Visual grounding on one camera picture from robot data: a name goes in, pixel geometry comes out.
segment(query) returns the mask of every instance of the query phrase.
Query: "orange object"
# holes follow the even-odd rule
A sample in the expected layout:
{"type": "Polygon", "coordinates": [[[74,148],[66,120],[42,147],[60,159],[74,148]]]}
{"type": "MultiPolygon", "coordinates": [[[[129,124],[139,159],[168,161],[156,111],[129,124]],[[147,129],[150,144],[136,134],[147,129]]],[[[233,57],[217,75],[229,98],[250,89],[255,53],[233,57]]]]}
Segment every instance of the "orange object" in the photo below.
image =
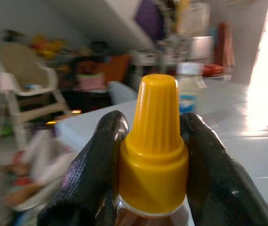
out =
{"type": "Polygon", "coordinates": [[[82,114],[81,110],[72,110],[71,111],[72,114],[82,114]]]}
{"type": "Polygon", "coordinates": [[[113,56],[109,63],[104,64],[103,71],[105,76],[105,85],[108,84],[109,81],[123,82],[130,60],[131,56],[125,54],[113,56]]]}
{"type": "Polygon", "coordinates": [[[32,181],[29,177],[17,178],[16,181],[14,182],[14,186],[25,186],[29,185],[31,182],[32,181]]]}
{"type": "Polygon", "coordinates": [[[43,35],[36,35],[32,41],[32,47],[35,50],[42,49],[43,46],[46,42],[45,37],[43,35]]]}
{"type": "Polygon", "coordinates": [[[185,197],[188,150],[180,136],[177,82],[164,74],[144,76],[133,129],[119,158],[119,193],[134,212],[168,215],[185,197]]]}
{"type": "Polygon", "coordinates": [[[223,73],[223,67],[220,65],[204,65],[203,76],[211,77],[218,76],[223,73]]]}
{"type": "Polygon", "coordinates": [[[104,71],[104,63],[88,60],[79,62],[76,66],[76,74],[94,75],[104,71]]]}

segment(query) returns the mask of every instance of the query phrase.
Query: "yellow bottle cap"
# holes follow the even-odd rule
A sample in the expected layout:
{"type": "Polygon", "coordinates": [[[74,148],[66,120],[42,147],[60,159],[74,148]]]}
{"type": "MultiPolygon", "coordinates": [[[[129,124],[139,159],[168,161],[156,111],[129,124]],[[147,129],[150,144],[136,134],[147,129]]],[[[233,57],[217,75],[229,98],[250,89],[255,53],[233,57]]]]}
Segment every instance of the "yellow bottle cap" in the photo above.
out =
{"type": "Polygon", "coordinates": [[[144,76],[133,128],[120,147],[120,196],[134,212],[171,213],[184,201],[188,165],[180,136],[177,81],[164,74],[144,76]]]}

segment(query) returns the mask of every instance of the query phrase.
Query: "gloved hand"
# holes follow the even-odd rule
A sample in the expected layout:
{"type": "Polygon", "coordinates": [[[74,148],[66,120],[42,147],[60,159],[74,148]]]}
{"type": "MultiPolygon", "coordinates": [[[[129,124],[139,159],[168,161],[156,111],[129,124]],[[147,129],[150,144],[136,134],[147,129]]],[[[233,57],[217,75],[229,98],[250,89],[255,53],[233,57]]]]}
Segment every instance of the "gloved hand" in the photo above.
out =
{"type": "MultiPolygon", "coordinates": [[[[182,114],[180,123],[189,149],[187,197],[195,225],[268,226],[268,205],[216,134],[193,113],[182,114]]],[[[60,192],[39,214],[38,226],[114,226],[118,151],[127,133],[122,113],[101,118],[60,192]]]]}

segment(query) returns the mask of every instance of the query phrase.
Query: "plastic bottle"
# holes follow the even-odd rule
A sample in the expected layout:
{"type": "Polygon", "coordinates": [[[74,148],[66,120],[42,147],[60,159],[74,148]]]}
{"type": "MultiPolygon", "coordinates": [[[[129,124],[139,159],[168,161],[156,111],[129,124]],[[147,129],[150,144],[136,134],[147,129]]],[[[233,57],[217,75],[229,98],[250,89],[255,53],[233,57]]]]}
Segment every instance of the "plastic bottle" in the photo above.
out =
{"type": "Polygon", "coordinates": [[[189,154],[180,136],[177,81],[144,76],[119,157],[118,226],[185,226],[189,154]]]}
{"type": "Polygon", "coordinates": [[[202,112],[202,91],[206,85],[201,76],[203,64],[181,63],[177,67],[177,81],[179,88],[179,111],[202,112]]]}

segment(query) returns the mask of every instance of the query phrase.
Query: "tabletop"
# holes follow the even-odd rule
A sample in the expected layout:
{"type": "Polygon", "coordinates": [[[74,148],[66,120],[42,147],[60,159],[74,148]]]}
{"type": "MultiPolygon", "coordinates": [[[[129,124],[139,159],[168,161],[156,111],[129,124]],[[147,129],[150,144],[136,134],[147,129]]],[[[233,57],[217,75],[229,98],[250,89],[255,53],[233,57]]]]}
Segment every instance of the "tabletop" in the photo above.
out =
{"type": "MultiPolygon", "coordinates": [[[[268,203],[268,91],[222,81],[206,84],[199,114],[229,154],[246,168],[268,203]]],[[[131,101],[82,114],[61,121],[57,129],[63,141],[79,152],[105,113],[121,111],[131,129],[135,106],[136,101],[131,101]]]]}

